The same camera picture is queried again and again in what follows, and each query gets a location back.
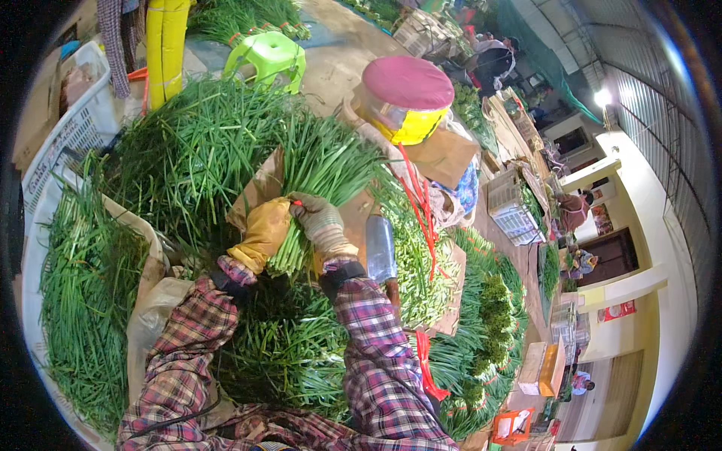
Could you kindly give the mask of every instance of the yellow glove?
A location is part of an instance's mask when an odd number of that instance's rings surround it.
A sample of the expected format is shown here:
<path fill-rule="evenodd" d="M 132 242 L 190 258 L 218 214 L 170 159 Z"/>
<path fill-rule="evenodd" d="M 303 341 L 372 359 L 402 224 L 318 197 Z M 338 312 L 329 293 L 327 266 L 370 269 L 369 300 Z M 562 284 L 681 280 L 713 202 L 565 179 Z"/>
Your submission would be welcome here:
<path fill-rule="evenodd" d="M 248 227 L 242 243 L 228 250 L 228 255 L 259 274 L 270 257 L 276 255 L 286 239 L 291 224 L 289 200 L 277 197 L 257 206 L 248 214 Z"/>

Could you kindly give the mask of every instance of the glove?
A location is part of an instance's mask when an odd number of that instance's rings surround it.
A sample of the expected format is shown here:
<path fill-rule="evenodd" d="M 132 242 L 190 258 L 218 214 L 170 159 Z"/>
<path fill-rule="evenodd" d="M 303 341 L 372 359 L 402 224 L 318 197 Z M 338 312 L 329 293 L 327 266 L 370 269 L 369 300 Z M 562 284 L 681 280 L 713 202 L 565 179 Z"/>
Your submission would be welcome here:
<path fill-rule="evenodd" d="M 306 237 L 323 259 L 358 254 L 358 248 L 344 236 L 344 222 L 335 206 L 310 194 L 294 192 L 289 197 L 292 201 L 301 201 L 301 205 L 291 203 L 291 215 L 301 223 Z"/>
<path fill-rule="evenodd" d="M 277 197 L 254 208 L 248 214 L 248 227 L 242 243 L 228 250 L 228 255 L 259 274 L 270 257 L 276 255 L 286 239 L 291 216 L 287 198 Z"/>

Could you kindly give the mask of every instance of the door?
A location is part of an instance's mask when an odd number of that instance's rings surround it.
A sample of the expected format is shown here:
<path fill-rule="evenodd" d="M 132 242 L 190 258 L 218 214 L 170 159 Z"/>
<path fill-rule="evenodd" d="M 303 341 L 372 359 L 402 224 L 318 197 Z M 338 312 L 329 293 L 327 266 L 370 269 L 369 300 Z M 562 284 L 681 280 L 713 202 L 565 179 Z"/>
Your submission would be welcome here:
<path fill-rule="evenodd" d="M 579 245 L 599 257 L 594 271 L 585 274 L 578 286 L 596 284 L 639 269 L 637 252 L 628 227 Z"/>

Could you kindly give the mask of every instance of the green net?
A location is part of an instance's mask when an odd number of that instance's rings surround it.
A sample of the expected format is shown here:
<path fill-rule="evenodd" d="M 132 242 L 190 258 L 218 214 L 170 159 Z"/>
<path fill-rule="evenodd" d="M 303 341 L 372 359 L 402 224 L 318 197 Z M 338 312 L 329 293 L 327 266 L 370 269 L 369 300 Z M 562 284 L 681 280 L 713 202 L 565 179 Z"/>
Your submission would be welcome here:
<path fill-rule="evenodd" d="M 567 80 L 565 70 L 557 54 L 547 47 L 539 36 L 529 27 L 511 0 L 499 0 L 499 28 L 504 35 L 519 39 L 526 60 L 544 76 L 552 87 L 569 102 L 593 121 L 602 122 L 582 102 L 574 97 Z"/>

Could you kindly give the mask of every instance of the sign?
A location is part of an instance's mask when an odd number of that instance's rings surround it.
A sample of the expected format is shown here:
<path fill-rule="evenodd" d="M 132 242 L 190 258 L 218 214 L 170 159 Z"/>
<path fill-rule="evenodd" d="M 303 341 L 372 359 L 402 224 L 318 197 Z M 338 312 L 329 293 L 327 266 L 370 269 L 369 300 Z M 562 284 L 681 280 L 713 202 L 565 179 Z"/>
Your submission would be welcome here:
<path fill-rule="evenodd" d="M 596 311 L 597 323 L 603 323 L 605 321 L 615 320 L 622 316 L 631 315 L 637 312 L 637 307 L 634 305 L 634 300 L 624 304 L 613 305 L 606 309 L 599 309 Z"/>

